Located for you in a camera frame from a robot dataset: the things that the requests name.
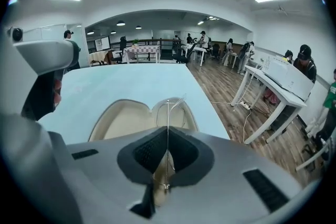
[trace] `black vent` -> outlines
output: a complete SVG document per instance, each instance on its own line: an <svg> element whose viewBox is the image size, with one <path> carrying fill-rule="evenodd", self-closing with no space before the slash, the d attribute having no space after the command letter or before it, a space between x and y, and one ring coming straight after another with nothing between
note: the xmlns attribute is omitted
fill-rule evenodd
<svg viewBox="0 0 336 224"><path fill-rule="evenodd" d="M243 173L270 212L288 202L288 198L258 169Z"/></svg>
<svg viewBox="0 0 336 224"><path fill-rule="evenodd" d="M72 153L72 157L74 159L82 159L82 158L89 157L89 156L97 154L97 153L98 153L98 151L96 151L96 150L80 151L80 152Z"/></svg>

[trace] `checkered tablecloth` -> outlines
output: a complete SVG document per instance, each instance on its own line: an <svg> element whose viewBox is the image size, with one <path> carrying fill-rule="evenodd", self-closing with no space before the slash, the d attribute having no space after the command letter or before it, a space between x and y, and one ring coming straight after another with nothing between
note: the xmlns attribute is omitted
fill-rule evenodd
<svg viewBox="0 0 336 224"><path fill-rule="evenodd" d="M124 54L122 61L126 62L126 54L128 54L128 59L135 57L135 53L138 54L156 54L160 49L160 45L148 45L148 46L132 46L124 49Z"/></svg>

